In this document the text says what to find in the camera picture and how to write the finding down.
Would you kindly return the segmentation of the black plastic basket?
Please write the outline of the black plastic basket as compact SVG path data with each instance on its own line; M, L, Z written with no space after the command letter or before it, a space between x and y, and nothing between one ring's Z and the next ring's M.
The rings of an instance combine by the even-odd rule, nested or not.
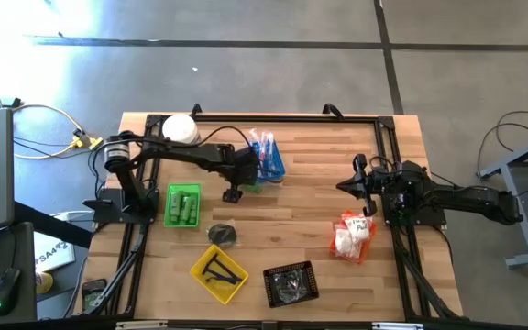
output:
M263 277L270 308L319 298L313 264L309 260L265 269Z

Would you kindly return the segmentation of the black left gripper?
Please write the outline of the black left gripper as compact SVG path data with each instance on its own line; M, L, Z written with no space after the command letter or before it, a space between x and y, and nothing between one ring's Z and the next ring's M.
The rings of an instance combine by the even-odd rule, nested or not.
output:
M238 185L254 185L258 180L259 160L253 147L246 147L237 150L233 154L234 169L233 183L223 192L222 201L237 204L243 192Z

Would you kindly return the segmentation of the orange plastic basket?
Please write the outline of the orange plastic basket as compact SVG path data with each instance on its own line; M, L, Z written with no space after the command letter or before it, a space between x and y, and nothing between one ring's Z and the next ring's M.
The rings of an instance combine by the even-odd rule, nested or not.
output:
M341 215L341 221L334 224L330 251L338 258L362 264L376 231L377 226L371 217L346 210Z

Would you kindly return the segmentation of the white printed plastic bag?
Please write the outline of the white printed plastic bag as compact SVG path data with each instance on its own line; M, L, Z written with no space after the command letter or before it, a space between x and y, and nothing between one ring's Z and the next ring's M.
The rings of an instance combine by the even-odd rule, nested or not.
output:
M353 243L366 241L370 237L372 221L366 217L349 216L345 219L347 231Z

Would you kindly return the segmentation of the dark desk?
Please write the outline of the dark desk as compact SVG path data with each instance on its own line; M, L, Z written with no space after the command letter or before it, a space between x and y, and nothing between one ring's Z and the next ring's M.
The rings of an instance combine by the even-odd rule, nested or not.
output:
M20 270L16 282L16 299L0 324L37 320L33 227L24 223L0 230L0 276L8 269Z

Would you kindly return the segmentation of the black computer mouse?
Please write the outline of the black computer mouse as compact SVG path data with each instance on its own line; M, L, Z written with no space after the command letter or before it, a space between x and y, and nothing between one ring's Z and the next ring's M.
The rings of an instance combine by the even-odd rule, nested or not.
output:
M0 316L8 315L15 308L17 302L17 285L21 277L21 270L7 268L0 275Z

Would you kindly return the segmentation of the blue plastic basket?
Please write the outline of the blue plastic basket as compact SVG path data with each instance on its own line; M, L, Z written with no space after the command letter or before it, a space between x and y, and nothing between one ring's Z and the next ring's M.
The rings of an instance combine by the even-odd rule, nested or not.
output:
M274 161L267 161L267 168L265 170L258 164L258 182L281 182L286 171L281 159L281 154L276 142L276 149L274 155Z

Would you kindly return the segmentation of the bagged white cotton pads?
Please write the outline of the bagged white cotton pads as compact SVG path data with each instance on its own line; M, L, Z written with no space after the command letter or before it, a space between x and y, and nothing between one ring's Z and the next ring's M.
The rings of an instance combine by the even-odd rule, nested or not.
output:
M340 257L356 256L357 244L347 229L337 228L335 231L335 253Z

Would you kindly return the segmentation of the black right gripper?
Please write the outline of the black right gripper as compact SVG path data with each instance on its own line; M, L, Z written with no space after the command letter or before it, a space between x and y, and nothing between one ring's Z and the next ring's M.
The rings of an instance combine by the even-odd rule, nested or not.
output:
M358 200L363 200L363 214L366 217L377 213L378 208L374 195L398 195L404 193L404 174L401 163L394 163L387 170L385 167L373 167L366 173L368 165L364 154L357 154L352 162L354 176L336 185L337 190L348 193Z

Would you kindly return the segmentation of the black disposable razor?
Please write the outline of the black disposable razor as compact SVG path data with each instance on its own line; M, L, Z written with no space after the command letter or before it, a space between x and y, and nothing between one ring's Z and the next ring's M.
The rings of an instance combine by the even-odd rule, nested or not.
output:
M207 273L215 276L215 277L222 277L223 274L221 273L221 270L225 270L225 265L218 259L219 254L215 253L211 256L211 258L206 262L205 266L203 267L202 274L205 275Z

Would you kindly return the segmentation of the yellow rounded object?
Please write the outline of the yellow rounded object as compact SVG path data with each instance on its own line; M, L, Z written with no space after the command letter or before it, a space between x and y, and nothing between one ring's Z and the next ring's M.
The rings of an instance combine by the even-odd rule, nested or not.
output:
M54 283L53 277L48 272L35 273L36 294L48 293Z

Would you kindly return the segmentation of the black metal beam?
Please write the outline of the black metal beam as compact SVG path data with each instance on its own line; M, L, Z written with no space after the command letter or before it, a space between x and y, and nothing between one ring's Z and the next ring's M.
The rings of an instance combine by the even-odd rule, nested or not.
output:
M31 223L36 232L58 238L81 248L89 248L91 245L92 232L44 214L30 206L15 202L14 224L20 223Z

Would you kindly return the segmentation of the red white toothbrush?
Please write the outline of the red white toothbrush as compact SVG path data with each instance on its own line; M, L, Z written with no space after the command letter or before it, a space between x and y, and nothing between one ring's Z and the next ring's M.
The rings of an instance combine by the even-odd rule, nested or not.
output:
M263 132L260 138L260 143L259 143L259 146L260 146L260 156L259 157L260 157L261 167L263 170L267 169L267 161L269 157L269 152L268 152L269 143L270 143L270 134L267 132Z

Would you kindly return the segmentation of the yellow disinfecting wipes canister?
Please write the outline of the yellow disinfecting wipes canister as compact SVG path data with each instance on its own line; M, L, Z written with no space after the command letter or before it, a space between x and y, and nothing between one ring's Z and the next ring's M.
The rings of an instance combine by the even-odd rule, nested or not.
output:
M194 144L201 140L198 126L186 114L169 116L162 125L162 135L171 141Z

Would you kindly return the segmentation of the bag of cotton swabs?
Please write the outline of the bag of cotton swabs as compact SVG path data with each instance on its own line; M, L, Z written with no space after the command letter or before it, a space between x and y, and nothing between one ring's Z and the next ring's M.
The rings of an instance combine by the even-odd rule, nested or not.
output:
M356 244L352 246L350 249L350 252L348 253L348 257L356 263L361 264L368 254L370 246L370 239L366 239L363 241L359 241Z

